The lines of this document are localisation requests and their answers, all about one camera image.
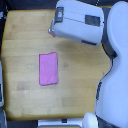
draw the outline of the pink towel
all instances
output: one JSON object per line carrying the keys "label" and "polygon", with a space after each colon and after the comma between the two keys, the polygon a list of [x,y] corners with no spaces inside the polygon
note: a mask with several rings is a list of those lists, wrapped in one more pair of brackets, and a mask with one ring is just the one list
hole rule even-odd
{"label": "pink towel", "polygon": [[57,53],[39,55],[39,84],[50,85],[58,83]]}

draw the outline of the wooden surface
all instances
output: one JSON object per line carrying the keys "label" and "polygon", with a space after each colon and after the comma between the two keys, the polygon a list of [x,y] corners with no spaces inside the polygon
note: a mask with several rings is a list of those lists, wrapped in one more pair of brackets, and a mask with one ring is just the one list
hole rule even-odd
{"label": "wooden surface", "polygon": [[[7,119],[83,117],[94,111],[98,81],[109,69],[102,46],[52,37],[54,10],[10,11],[1,61]],[[57,52],[59,84],[39,85],[39,54]]]}

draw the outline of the white object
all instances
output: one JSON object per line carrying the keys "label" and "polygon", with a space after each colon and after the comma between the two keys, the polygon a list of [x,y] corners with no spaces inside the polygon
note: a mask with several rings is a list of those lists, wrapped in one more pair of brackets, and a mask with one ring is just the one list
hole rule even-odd
{"label": "white object", "polygon": [[[55,23],[55,19],[52,21],[49,29],[51,35],[80,43],[85,40],[95,43],[96,46],[100,44],[104,28],[104,15],[101,8],[75,0],[60,0],[57,7],[64,7],[63,22]],[[100,26],[85,24],[85,15],[100,17]]]}

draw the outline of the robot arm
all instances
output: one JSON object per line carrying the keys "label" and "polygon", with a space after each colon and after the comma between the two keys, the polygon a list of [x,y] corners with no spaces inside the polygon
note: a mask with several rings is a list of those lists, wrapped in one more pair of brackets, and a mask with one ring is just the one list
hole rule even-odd
{"label": "robot arm", "polygon": [[60,0],[49,33],[98,46],[111,60],[110,71],[99,81],[95,115],[85,114],[84,128],[128,128],[128,3],[112,9],[75,0]]}

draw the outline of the white plastic part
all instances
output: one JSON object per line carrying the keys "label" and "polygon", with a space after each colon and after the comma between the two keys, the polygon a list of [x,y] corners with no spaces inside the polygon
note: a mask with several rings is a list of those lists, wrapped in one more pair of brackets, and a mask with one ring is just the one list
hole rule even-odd
{"label": "white plastic part", "polygon": [[4,97],[3,97],[3,77],[2,77],[2,66],[1,66],[1,61],[0,61],[0,88],[1,88],[1,96],[2,96],[2,101],[0,101],[0,107],[4,105]]}
{"label": "white plastic part", "polygon": [[128,3],[118,2],[112,7],[107,33],[117,57],[101,80],[95,113],[115,126],[128,128]]}
{"label": "white plastic part", "polygon": [[83,128],[98,128],[98,121],[96,115],[93,113],[86,113],[82,123]]}
{"label": "white plastic part", "polygon": [[[49,33],[80,43],[84,40],[96,46],[100,44],[104,28],[101,8],[75,0],[60,0],[57,7],[64,7],[63,22],[54,24],[53,20]],[[85,15],[100,17],[100,26],[85,24]]]}

